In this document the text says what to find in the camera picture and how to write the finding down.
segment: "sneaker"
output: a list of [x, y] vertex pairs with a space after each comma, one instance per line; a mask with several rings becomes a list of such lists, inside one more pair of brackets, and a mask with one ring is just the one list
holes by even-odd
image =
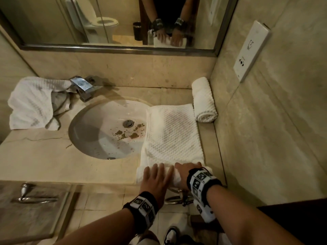
[[172, 226], [168, 229], [167, 233], [166, 233], [166, 237], [164, 240], [164, 245], [176, 245], [177, 244], [177, 240], [180, 236], [180, 231], [176, 226]]

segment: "toilet bowl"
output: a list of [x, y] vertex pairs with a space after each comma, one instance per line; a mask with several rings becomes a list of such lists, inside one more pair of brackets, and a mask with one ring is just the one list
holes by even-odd
[[65, 0], [69, 15], [76, 29], [82, 33], [85, 31], [89, 43], [112, 43], [112, 34], [119, 24], [118, 21], [109, 17], [97, 17], [89, 0], [73, 0], [73, 2], [74, 4], [71, 0]]

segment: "white sink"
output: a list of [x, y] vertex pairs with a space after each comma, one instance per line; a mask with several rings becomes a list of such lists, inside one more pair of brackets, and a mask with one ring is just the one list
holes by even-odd
[[148, 105], [114, 100], [85, 107], [72, 120], [69, 138], [84, 154], [99, 159], [117, 159], [141, 152]]

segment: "beige countertop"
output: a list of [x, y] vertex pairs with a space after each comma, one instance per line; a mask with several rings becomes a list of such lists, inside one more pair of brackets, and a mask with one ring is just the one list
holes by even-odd
[[[80, 152], [68, 137], [68, 127], [84, 107], [103, 99], [138, 100], [148, 105], [193, 102], [192, 90], [146, 87], [102, 87], [83, 103], [72, 98], [71, 110], [59, 116], [58, 131], [44, 128], [13, 130], [0, 145], [0, 180], [80, 184], [133, 185], [140, 155], [101, 160]], [[198, 123], [206, 165], [225, 182], [213, 123]]]

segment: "black trash can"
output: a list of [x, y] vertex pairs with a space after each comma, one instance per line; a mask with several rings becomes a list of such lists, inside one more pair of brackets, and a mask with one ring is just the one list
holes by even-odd
[[134, 39], [136, 41], [142, 41], [141, 22], [139, 22], [139, 21], [134, 22], [133, 30], [134, 30]]

